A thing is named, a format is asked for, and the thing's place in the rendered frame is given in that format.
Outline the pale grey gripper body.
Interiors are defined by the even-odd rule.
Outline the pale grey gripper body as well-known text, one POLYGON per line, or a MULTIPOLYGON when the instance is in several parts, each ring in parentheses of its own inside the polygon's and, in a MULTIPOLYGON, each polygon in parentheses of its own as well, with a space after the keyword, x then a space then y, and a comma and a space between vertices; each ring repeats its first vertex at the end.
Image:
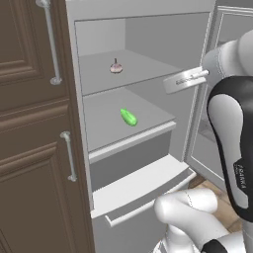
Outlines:
POLYGON ((203 83, 203 77, 194 78, 194 75, 201 73, 202 70, 203 69, 201 67, 196 67, 167 77, 163 80, 166 93, 177 93, 203 83))

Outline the grey fridge shelf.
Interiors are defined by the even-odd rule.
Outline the grey fridge shelf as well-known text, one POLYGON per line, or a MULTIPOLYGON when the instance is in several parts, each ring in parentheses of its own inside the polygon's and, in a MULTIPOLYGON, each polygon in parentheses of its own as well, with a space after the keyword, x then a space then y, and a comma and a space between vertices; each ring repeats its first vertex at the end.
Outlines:
POLYGON ((83 98, 88 150, 94 151, 153 127, 173 121, 175 117, 126 88, 83 98), (137 118, 129 126, 121 116, 127 109, 137 118))
POLYGON ((180 68, 126 49, 80 56, 79 67, 84 95, 180 71, 180 68), (115 59, 123 67, 123 71, 119 74, 110 71, 115 59))

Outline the grey fridge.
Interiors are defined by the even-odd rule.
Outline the grey fridge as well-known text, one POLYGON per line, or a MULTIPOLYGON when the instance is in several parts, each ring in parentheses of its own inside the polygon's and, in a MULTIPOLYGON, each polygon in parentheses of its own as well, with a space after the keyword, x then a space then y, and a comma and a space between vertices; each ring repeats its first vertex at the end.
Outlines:
POLYGON ((88 150, 79 57, 130 50, 180 71, 206 53, 215 0, 66 0, 90 209, 93 193, 167 155, 184 162, 193 119, 193 88, 169 95, 162 76, 126 88, 175 119, 94 151, 88 150))

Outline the pink garlic bulb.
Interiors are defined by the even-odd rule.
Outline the pink garlic bulb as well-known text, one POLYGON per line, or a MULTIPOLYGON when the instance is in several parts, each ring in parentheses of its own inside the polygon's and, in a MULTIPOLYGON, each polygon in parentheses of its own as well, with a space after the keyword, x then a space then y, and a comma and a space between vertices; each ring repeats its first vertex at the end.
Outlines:
POLYGON ((115 59, 115 62, 111 65, 110 71, 114 74, 119 74, 123 71, 123 67, 118 63, 117 59, 115 59))

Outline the grey fridge door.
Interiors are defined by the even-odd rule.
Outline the grey fridge door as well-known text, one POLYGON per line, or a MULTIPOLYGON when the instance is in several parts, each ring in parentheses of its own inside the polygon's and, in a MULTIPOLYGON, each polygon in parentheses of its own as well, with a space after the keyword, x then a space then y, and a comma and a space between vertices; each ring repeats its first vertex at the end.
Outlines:
MULTIPOLYGON (((217 0, 212 16, 206 51, 234 41, 253 30, 253 0, 217 0)), ((218 148, 207 115, 208 84, 196 89, 194 114, 186 162, 197 173, 190 188, 215 185, 225 192, 218 148)))

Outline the grey fridge freezer drawer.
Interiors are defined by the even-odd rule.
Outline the grey fridge freezer drawer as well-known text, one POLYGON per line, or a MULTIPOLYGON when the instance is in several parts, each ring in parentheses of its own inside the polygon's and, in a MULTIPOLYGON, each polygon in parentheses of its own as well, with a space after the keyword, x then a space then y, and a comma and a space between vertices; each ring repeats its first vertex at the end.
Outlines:
POLYGON ((150 253, 166 230, 153 207, 114 227, 105 215, 113 220, 151 202, 186 179, 188 168, 167 155, 94 192, 95 253, 150 253))

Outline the brown cabinet door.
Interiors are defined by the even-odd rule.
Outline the brown cabinet door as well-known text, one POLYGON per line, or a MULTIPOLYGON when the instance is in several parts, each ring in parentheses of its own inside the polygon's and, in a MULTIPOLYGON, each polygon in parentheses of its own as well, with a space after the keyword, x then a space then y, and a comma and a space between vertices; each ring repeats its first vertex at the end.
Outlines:
POLYGON ((0 0, 0 112, 68 96, 69 38, 65 0, 50 0, 55 76, 44 9, 36 0, 0 0))
POLYGON ((77 145, 67 100, 0 116, 0 253, 95 253, 77 145))

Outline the green cucumber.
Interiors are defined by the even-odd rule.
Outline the green cucumber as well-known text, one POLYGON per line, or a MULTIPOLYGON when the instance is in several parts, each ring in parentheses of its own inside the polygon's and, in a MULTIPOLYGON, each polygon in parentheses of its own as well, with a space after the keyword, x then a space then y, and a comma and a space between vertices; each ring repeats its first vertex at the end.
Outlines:
POLYGON ((136 116, 127 109, 121 109, 121 116, 127 125, 134 127, 137 124, 136 116))

